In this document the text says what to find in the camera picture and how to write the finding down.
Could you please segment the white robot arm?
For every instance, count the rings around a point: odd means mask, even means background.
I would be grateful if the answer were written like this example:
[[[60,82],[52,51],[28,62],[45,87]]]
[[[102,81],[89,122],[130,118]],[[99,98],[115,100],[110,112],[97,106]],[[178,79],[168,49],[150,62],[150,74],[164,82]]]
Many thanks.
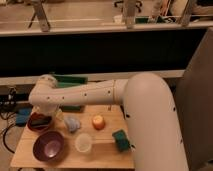
[[[68,88],[59,88],[56,79],[45,74],[31,90],[29,102],[45,114],[59,106],[121,105],[135,171],[189,171],[172,92],[154,73]]]

